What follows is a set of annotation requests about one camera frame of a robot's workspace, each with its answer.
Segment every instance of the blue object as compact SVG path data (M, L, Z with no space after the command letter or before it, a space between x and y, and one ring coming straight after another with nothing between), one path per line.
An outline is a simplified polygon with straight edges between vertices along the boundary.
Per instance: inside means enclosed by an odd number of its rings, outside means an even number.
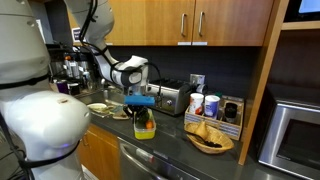
M142 105L142 106L153 106L155 104L154 97L149 96L125 96L124 103L128 105Z

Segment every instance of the dark countertop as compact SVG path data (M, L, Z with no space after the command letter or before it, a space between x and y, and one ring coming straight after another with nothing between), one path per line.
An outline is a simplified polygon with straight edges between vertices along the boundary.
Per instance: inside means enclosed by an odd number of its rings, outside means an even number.
M102 92L81 97L79 100L85 104L104 103ZM92 115L91 123L161 159L165 159L199 179L297 179L259 164L254 153L249 153L245 165L239 165L238 159L242 144L238 141L233 141L235 148L225 153L205 154L198 150L184 133L183 115L172 117L155 110L153 110L153 114L157 129L155 137L150 140L136 139L130 120L115 120Z

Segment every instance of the backsplash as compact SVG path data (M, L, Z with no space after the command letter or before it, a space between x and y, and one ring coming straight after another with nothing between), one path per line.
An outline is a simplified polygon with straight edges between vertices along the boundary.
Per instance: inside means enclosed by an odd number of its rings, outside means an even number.
M161 76L188 81L190 74L203 74L212 92L246 97L258 47L195 46L110 46L112 56L120 61L131 55L147 58L160 69ZM158 78L150 67L150 80Z

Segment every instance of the upper cabinet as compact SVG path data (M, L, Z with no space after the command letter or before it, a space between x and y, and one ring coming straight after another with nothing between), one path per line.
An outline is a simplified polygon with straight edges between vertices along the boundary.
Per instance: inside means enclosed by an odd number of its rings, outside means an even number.
M261 46L273 0L197 0L193 44Z
M261 46L273 0L109 2L115 24L107 44Z

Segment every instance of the cup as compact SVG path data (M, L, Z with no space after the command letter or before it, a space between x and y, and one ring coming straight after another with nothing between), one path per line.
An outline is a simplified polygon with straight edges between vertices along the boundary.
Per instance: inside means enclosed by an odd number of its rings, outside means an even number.
M57 81L57 87L60 93L69 94L68 84L66 80Z
M211 117L213 119L217 119L218 111L219 111L219 101L220 98L215 95L208 95L205 98L204 102L204 115L207 117Z
M234 103L226 103L226 107L224 108L224 116L228 123L235 123L237 116L238 105Z
M204 95L200 93L192 93L190 95L190 107L189 112L192 114L201 114L202 113L202 102Z
M71 95L80 94L80 86L78 83L69 84L69 92Z

